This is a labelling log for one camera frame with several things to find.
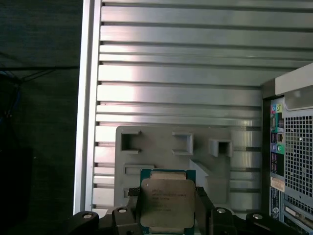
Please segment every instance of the sticker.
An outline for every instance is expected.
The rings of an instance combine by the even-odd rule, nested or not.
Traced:
[[[285,192],[285,182],[282,180],[271,177],[270,178],[270,186],[275,188],[275,189],[278,189],[281,192]]]
[[[281,113],[283,111],[283,105],[282,104],[276,104],[276,112]]]
[[[285,145],[281,143],[279,144],[271,143],[270,150],[275,153],[285,154]]]
[[[289,214],[293,215],[294,217],[296,217],[297,213],[290,209],[289,207],[285,207],[285,211],[287,211]]]
[[[275,113],[276,113],[276,104],[270,106],[270,112],[271,112],[272,114],[275,114]]]
[[[284,133],[285,132],[285,120],[283,119],[282,113],[276,113],[276,121],[277,121],[277,132]]]
[[[278,143],[283,143],[284,142],[284,134],[278,134],[277,142]]]
[[[279,153],[270,153],[270,171],[274,174],[284,176],[285,171],[285,156]]]
[[[280,196],[280,192],[275,189],[270,187],[270,216],[275,219],[275,220],[279,220],[279,196]]]
[[[271,133],[270,142],[271,143],[277,143],[277,133]]]

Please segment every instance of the metal mesh grille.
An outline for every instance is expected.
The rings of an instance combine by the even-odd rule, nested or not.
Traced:
[[[297,206],[298,208],[310,213],[310,214],[313,214],[313,208],[312,207],[309,207],[307,206],[306,204],[298,201],[297,199],[294,199],[293,197],[290,197],[290,196],[287,196],[285,197],[285,199],[287,201],[289,201],[291,204]]]
[[[286,118],[286,186],[312,197],[313,116]]]

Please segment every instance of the screw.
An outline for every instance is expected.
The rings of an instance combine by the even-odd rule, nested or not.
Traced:
[[[223,208],[219,208],[219,209],[217,209],[217,212],[223,214],[223,213],[225,213],[226,211],[225,211]]]
[[[263,219],[263,216],[261,216],[260,214],[254,214],[253,218],[255,218],[255,219]]]
[[[85,214],[85,215],[83,216],[84,219],[90,219],[91,217],[92,217],[91,214]]]

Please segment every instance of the metal side panel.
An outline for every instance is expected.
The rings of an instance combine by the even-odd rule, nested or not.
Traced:
[[[260,85],[313,61],[306,0],[85,0],[74,212],[113,206],[119,125],[231,130],[231,208],[260,208]]]

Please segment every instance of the ribbed metal panel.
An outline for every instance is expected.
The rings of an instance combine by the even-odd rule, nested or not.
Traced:
[[[258,210],[259,86],[313,61],[312,11],[308,1],[104,0],[91,204],[113,206],[117,126],[202,125],[230,128],[229,205]]]

